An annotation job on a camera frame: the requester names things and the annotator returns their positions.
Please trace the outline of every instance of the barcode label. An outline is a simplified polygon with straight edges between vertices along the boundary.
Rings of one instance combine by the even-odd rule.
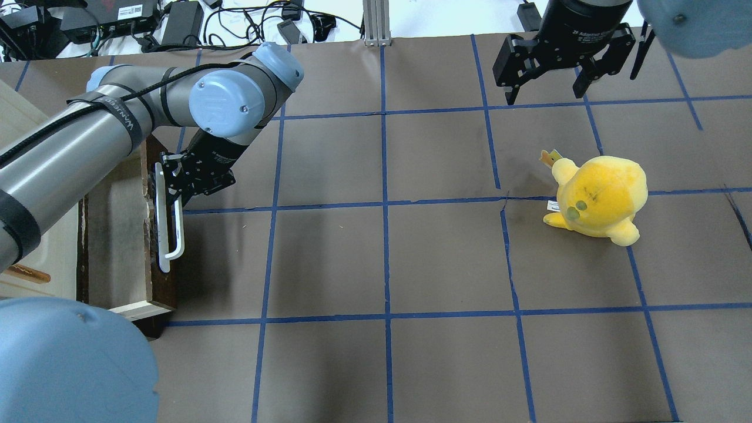
[[[141,11],[143,9],[143,5],[125,6],[124,8],[117,9],[117,20],[141,17]]]

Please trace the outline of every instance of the light blue cap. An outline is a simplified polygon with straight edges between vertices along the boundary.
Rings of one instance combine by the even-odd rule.
[[[250,77],[221,69],[193,84],[188,106],[196,126],[221,138],[241,134],[258,125],[264,115],[264,95]]]
[[[49,297],[0,301],[0,421],[152,423],[154,354],[123,316]]]
[[[303,66],[286,48],[270,42],[261,43],[253,52],[264,66],[272,71],[291,91],[303,81]]]
[[[93,91],[96,90],[96,87],[99,87],[99,84],[102,83],[102,80],[105,79],[105,75],[111,71],[112,69],[119,68],[120,66],[130,66],[130,65],[115,65],[115,66],[102,66],[101,68],[97,68],[94,72],[92,72],[91,78],[86,83],[86,91]]]

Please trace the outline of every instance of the plush toy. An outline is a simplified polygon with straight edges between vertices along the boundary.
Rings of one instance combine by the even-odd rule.
[[[588,236],[610,238],[616,245],[634,244],[640,232],[632,223],[647,201],[647,179],[639,164],[618,157],[600,156],[577,167],[556,151],[543,152],[559,189],[559,211],[543,217],[552,227]]]

